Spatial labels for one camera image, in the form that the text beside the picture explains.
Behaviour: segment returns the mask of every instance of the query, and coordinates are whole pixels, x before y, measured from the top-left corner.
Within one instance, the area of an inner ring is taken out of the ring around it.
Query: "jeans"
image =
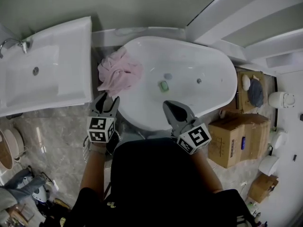
[[[21,200],[31,196],[34,191],[45,184],[45,179],[43,177],[36,176],[27,185],[17,189],[18,185],[22,183],[23,178],[30,175],[31,172],[28,169],[23,169],[14,175],[2,188],[13,195],[17,202],[20,202]]]

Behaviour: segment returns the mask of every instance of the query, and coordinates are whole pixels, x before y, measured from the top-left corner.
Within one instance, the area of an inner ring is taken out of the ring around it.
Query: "green soap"
[[[159,87],[162,93],[167,92],[169,90],[169,86],[166,81],[160,82]]]

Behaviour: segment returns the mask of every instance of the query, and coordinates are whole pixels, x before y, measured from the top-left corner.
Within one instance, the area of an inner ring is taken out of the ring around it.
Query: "white sink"
[[[125,48],[143,65],[144,72],[139,83],[117,95],[119,111],[141,129],[171,128],[162,108],[165,100],[186,104],[200,117],[228,104],[235,96],[235,67],[219,50],[152,36],[136,38]],[[161,92],[161,81],[167,82],[169,91]]]
[[[17,46],[3,52],[0,116],[92,101],[90,40],[85,17],[31,36],[27,54]]]

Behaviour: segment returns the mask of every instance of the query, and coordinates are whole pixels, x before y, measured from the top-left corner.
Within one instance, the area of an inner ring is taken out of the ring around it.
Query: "marble floor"
[[[274,78],[265,76],[266,92],[275,91]],[[253,110],[271,119],[272,126],[275,121],[275,110],[265,103],[261,108]],[[0,129],[15,127],[21,133],[24,143],[28,148],[26,154],[21,158],[21,164],[16,164],[12,171],[6,172],[2,180],[6,182],[21,167],[31,165],[34,171],[44,171],[53,179],[55,187],[52,189],[51,197],[57,197],[73,206],[78,193],[82,174],[86,163],[83,159],[82,144],[87,136],[86,120],[89,114],[89,104],[80,106],[69,106],[54,109],[44,109],[24,113],[21,117],[11,120],[0,118]],[[215,110],[201,117],[208,125],[219,118],[219,110]],[[137,140],[167,136],[169,132],[142,131],[117,116],[117,130],[124,140]],[[215,162],[209,160],[212,168],[221,180],[224,189],[236,189],[245,199],[250,184],[258,174],[258,165],[261,159],[240,162],[237,165],[225,169]],[[105,186],[109,183],[110,162],[106,165]],[[42,216],[37,214],[39,222]]]

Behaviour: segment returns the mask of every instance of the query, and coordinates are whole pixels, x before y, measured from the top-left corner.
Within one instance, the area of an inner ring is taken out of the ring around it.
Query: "chrome faucet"
[[[23,42],[21,40],[16,40],[13,38],[8,38],[5,41],[3,41],[2,44],[0,44],[0,58],[1,59],[3,58],[1,50],[6,42],[13,42],[13,43],[17,44],[18,46],[20,46],[22,48],[24,54],[26,54],[27,50],[29,49],[29,44],[27,42]]]

